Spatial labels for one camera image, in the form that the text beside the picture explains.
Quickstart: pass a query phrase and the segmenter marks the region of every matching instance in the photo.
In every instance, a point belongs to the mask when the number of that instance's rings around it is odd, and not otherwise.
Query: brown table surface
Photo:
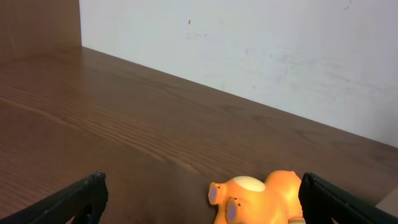
[[[90,49],[0,67],[0,218],[99,170],[102,223],[212,223],[210,182],[279,169],[376,204],[398,149]]]

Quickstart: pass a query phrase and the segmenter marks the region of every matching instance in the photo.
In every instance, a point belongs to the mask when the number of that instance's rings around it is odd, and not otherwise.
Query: scuff mark
[[[353,1],[353,0],[349,0],[348,6],[345,7],[343,10],[347,10],[347,9],[350,7],[352,1]]]

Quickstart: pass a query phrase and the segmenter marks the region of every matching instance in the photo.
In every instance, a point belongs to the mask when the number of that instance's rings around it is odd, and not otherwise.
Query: yellow toy
[[[218,205],[214,224],[305,223],[299,201],[301,180],[293,171],[271,173],[263,183],[252,177],[235,177],[224,184],[211,183],[209,201]]]

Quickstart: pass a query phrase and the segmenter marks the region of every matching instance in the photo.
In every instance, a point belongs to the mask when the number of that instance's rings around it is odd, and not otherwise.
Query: plush toy
[[[208,196],[212,205],[218,205],[214,224],[305,223],[300,184],[293,171],[284,170],[271,173],[264,183],[252,177],[213,182]]]

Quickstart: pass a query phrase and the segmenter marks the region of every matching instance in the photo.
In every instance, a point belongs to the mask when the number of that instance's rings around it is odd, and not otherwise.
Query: wood grain
[[[398,149],[86,48],[0,67],[0,217],[100,170],[102,223],[212,223],[210,182],[314,172],[376,204]]]
[[[78,0],[0,0],[0,64],[80,45]]]

